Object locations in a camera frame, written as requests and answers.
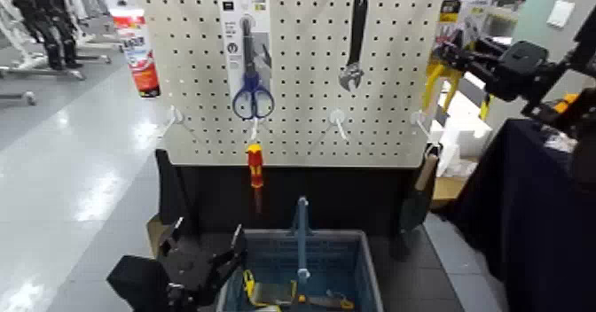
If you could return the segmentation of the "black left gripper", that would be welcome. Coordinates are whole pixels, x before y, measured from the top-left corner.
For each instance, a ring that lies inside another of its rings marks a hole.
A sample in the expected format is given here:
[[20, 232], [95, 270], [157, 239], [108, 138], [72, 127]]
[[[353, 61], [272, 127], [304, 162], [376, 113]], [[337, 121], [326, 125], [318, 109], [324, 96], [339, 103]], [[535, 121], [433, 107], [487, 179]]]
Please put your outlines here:
[[184, 227], [179, 217], [162, 234], [159, 244], [162, 265], [169, 276], [166, 289], [170, 311], [197, 311], [216, 302], [224, 277], [229, 277], [245, 260], [245, 231], [239, 225], [228, 251], [194, 253], [178, 250]]

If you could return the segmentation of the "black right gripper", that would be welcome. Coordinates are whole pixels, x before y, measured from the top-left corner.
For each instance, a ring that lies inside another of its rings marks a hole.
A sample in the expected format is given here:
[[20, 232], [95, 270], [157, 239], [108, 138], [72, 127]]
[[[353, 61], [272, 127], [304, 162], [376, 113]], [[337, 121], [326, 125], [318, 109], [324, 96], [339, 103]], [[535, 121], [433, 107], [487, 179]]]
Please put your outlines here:
[[[493, 67], [494, 56], [500, 57]], [[469, 72], [480, 79], [491, 79], [486, 83], [486, 91], [504, 101], [516, 98], [530, 101], [535, 95], [538, 70], [548, 57], [546, 48], [527, 41], [519, 41], [509, 48], [491, 38], [478, 39], [473, 49], [459, 48], [453, 43], [439, 46], [439, 59], [444, 66]]]

